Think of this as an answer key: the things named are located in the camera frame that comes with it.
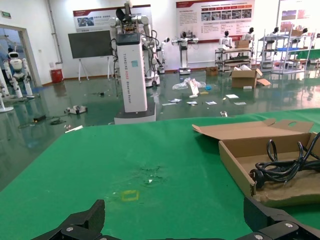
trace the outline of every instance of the plastic bag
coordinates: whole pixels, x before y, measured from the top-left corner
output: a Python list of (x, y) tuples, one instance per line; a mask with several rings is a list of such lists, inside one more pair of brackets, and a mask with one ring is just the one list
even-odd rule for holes
[[(173, 85), (172, 89), (173, 90), (187, 89), (187, 88), (189, 88), (188, 82), (190, 80), (191, 80), (191, 78), (188, 77), (188, 78), (184, 79), (183, 82)], [(198, 89), (205, 88), (207, 85), (204, 81), (195, 81), (195, 83), (196, 83)]]

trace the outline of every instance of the small robot on floor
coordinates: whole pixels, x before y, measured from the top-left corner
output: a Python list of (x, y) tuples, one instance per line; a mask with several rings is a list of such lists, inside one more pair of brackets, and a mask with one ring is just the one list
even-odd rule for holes
[[(13, 89), (15, 90), (16, 97), (19, 99), (23, 98), (21, 89), (18, 84), (19, 80), (23, 80), (27, 97), (33, 98), (34, 96), (30, 86), (31, 75), (30, 75), (30, 70), (28, 67), (27, 60), (25, 58), (23, 58), (22, 60), (19, 59), (19, 53), (15, 51), (10, 52), (8, 55), (11, 60), (4, 61), (4, 68), (5, 68), (5, 73), (7, 78), (13, 84)], [(10, 66), (12, 66), (13, 68), (13, 71), (14, 71), (13, 75), (11, 73)]]
[(165, 74), (165, 65), (166, 65), (166, 59), (165, 59), (165, 45), (170, 41), (170, 38), (167, 37), (165, 40), (161, 42), (161, 46), (157, 48), (157, 62), (158, 62), (158, 72), (159, 74)]
[(198, 38), (192, 37), (187, 38), (187, 33), (184, 31), (182, 32), (182, 38), (178, 40), (172, 40), (172, 45), (179, 44), (179, 50), (180, 50), (180, 68), (179, 68), (179, 74), (180, 75), (188, 75), (190, 74), (191, 70), (188, 66), (188, 43), (197, 44), (199, 41)]

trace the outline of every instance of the whiteboard stand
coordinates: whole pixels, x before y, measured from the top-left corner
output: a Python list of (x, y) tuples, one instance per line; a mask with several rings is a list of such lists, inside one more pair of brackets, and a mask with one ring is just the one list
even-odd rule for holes
[(87, 74), (87, 70), (85, 68), (85, 66), (83, 65), (82, 61), (81, 61), (81, 58), (79, 59), (79, 75), (78, 75), (78, 79), (79, 79), (79, 83), (81, 83), (81, 67), (83, 68), (83, 71), (84, 71), (84, 74), (86, 76), (86, 79), (89, 81), (89, 77), (88, 77), (88, 74)]
[(110, 76), (110, 57), (107, 56), (106, 59), (108, 60), (108, 80), (110, 81), (110, 78), (109, 78), (109, 76)]

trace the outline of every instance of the exit sign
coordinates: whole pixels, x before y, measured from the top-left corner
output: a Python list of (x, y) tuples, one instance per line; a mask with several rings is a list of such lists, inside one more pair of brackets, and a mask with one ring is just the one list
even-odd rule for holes
[(11, 19), (11, 14), (10, 14), (9, 12), (1, 11), (1, 15), (2, 15), (2, 17), (4, 17), (4, 18)]

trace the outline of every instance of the blue object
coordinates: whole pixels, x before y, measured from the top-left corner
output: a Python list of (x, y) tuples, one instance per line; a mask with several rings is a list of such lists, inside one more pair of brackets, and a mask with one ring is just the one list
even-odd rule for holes
[[(286, 52), (287, 48), (286, 47), (279, 47), (276, 49), (279, 52)], [(289, 47), (289, 51), (295, 51), (295, 50), (300, 50), (298, 47)]]

